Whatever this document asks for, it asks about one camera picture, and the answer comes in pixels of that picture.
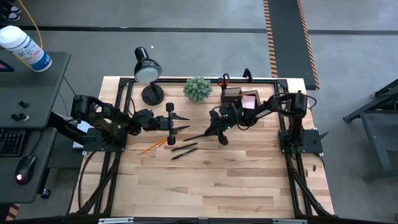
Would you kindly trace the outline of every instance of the keyboard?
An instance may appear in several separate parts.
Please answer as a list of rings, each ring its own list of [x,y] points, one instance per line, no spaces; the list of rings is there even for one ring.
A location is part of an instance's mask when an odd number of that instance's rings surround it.
[[[21,129],[0,129],[0,157],[20,157],[27,133]]]

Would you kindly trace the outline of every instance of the wooden tabletop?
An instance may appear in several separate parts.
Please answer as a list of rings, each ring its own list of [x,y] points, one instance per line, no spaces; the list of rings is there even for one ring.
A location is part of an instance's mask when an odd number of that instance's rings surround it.
[[[104,77],[100,100],[114,103],[120,77]],[[288,79],[289,91],[302,90],[302,79]],[[236,126],[224,132],[229,139],[222,146],[216,136],[190,142],[182,140],[203,134],[210,124],[209,110],[220,105],[221,89],[213,84],[213,93],[202,104],[189,102],[183,95],[184,83],[159,83],[164,101],[148,106],[141,99],[147,84],[135,83],[132,91],[136,110],[152,109],[155,116],[167,115],[165,104],[174,103],[179,116],[190,121],[175,121],[175,127],[190,125],[176,136],[176,144],[164,144],[145,154],[139,152],[168,135],[165,131],[141,132],[129,136],[122,154],[114,195],[112,216],[130,217],[223,217],[223,218],[290,218],[294,217],[285,157],[280,152],[277,131],[279,121],[273,113],[262,118],[247,131]],[[261,100],[274,94],[271,84],[229,84],[242,91],[258,90]],[[311,112],[303,119],[305,129],[313,128]],[[176,161],[170,159],[183,151],[173,147],[199,142],[196,152]],[[82,203],[93,193],[100,179],[104,153],[96,153],[89,161],[82,180]],[[307,184],[314,196],[333,213],[328,184],[321,160],[303,154]],[[71,212],[78,210],[77,194]],[[303,197],[298,190],[304,212]]]

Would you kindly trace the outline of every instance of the gray concrete floor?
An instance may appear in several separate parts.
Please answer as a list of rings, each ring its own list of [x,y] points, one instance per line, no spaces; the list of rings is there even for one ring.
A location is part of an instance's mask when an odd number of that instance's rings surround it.
[[[396,0],[302,2],[309,29],[398,29]],[[39,25],[265,27],[261,0],[37,0],[26,1],[26,5]],[[30,22],[22,14],[19,24]],[[35,32],[29,34],[37,39]],[[66,77],[77,93],[85,95],[98,95],[103,76],[131,75],[133,50],[138,45],[149,49],[164,67],[165,75],[228,72],[241,76],[249,67],[257,77],[270,77],[265,34],[46,31],[42,35],[45,50],[72,53]],[[341,118],[397,78],[398,36],[313,35],[310,39],[321,85],[320,91],[310,93],[318,100],[313,117],[321,132],[330,131],[323,147],[335,213],[345,218],[395,222],[398,180],[363,182],[364,175],[380,169],[375,152],[369,147],[362,124],[345,124]],[[72,93],[65,84],[60,92],[70,109]],[[60,99],[54,110],[66,113]],[[73,172],[76,170],[54,171],[47,182],[56,192],[50,198],[53,201],[38,198],[32,205],[23,205],[18,218],[66,213],[73,186],[62,183],[75,178]],[[35,210],[27,212],[32,206]]]

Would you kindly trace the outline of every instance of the white bottle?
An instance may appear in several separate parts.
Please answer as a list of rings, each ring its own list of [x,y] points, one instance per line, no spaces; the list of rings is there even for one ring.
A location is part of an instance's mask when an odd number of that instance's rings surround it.
[[[6,26],[0,29],[0,45],[34,72],[44,72],[52,64],[50,56],[16,26]]]

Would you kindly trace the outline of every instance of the hazard stripe tape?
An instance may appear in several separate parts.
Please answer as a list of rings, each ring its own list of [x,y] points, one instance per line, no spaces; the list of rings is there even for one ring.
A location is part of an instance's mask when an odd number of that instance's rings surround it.
[[[8,210],[6,221],[15,220],[17,218],[18,210],[19,204],[11,205],[10,209]]]
[[[310,37],[308,36],[308,29],[307,29],[307,25],[305,23],[305,18],[304,18],[304,13],[303,13],[303,6],[301,4],[301,0],[297,0],[297,5],[298,5],[298,11],[300,12],[301,22],[302,22],[302,25],[303,25],[304,37],[305,37],[305,40],[306,40],[306,43],[307,43],[308,54],[310,56],[310,61],[311,61],[311,66],[312,66],[312,73],[313,73],[313,77],[314,77],[314,80],[315,80],[315,89],[319,90],[320,86],[319,86],[317,68],[316,68],[315,62],[313,60],[311,42],[310,42]]]
[[[264,1],[264,15],[266,17],[266,30],[267,30],[267,39],[268,39],[269,63],[271,66],[271,76],[273,78],[277,78],[278,71],[275,59],[274,38],[272,36],[271,17],[269,15],[268,0],[263,0],[263,1]]]

